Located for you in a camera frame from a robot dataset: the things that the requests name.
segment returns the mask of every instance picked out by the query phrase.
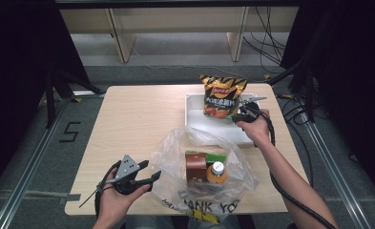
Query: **black wall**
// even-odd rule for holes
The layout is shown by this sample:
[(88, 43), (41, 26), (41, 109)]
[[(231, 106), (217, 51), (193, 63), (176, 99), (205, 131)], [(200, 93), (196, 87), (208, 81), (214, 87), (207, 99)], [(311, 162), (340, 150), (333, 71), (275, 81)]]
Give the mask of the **black wall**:
[[(337, 3), (309, 66), (332, 119), (375, 184), (375, 1)], [(326, 12), (300, 9), (284, 53), (285, 68), (301, 59)], [(293, 81), (298, 87), (304, 80), (300, 75)]]
[(0, 0), (0, 176), (31, 123), (51, 68), (89, 83), (54, 1), (27, 2)]

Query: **white box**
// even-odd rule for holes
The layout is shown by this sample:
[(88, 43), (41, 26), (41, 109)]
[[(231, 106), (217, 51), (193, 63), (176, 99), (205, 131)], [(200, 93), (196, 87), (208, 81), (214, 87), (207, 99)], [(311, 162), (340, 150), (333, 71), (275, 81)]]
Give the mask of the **white box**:
[[(255, 94), (241, 94), (242, 99)], [(216, 118), (204, 114), (204, 94), (186, 94), (185, 125), (223, 137), (237, 145), (253, 144), (246, 133), (232, 119)]]

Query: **forearm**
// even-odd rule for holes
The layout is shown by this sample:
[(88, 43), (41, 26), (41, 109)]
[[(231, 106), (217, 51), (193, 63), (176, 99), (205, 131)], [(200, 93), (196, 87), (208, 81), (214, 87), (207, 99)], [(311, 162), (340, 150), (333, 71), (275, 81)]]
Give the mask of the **forearm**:
[(93, 229), (111, 229), (113, 228), (113, 224), (105, 221), (104, 219), (98, 219), (93, 226)]
[[(327, 205), (319, 194), (294, 170), (279, 150), (267, 139), (256, 141), (270, 172), (281, 188), (308, 208), (312, 209), (336, 228), (338, 228)], [(299, 228), (324, 228), (304, 210), (300, 209), (289, 200), (284, 199), (285, 205)]]

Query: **orange chip bag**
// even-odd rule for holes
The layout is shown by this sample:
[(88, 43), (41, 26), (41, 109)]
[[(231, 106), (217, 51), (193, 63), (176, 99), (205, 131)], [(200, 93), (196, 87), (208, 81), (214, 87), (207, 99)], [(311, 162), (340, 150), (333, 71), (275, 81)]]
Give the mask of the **orange chip bag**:
[(226, 118), (238, 112), (239, 96), (247, 85), (247, 79), (219, 77), (201, 74), (205, 85), (204, 114)]

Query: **food item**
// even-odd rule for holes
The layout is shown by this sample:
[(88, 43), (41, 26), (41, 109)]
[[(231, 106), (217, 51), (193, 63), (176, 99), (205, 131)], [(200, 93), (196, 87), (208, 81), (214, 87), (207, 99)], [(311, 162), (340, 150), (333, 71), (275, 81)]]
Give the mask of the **food item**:
[(188, 181), (207, 182), (205, 153), (185, 154), (186, 178)]
[(207, 166), (214, 164), (216, 161), (220, 161), (224, 163), (226, 160), (225, 155), (217, 155), (217, 154), (210, 154), (206, 153), (205, 155), (205, 162), (207, 163)]
[(238, 99), (246, 88), (247, 79), (206, 74), (200, 75), (199, 78), (205, 85), (205, 115), (226, 118), (238, 112)]
[(225, 166), (222, 162), (214, 162), (207, 169), (207, 179), (212, 183), (224, 183), (226, 181)]

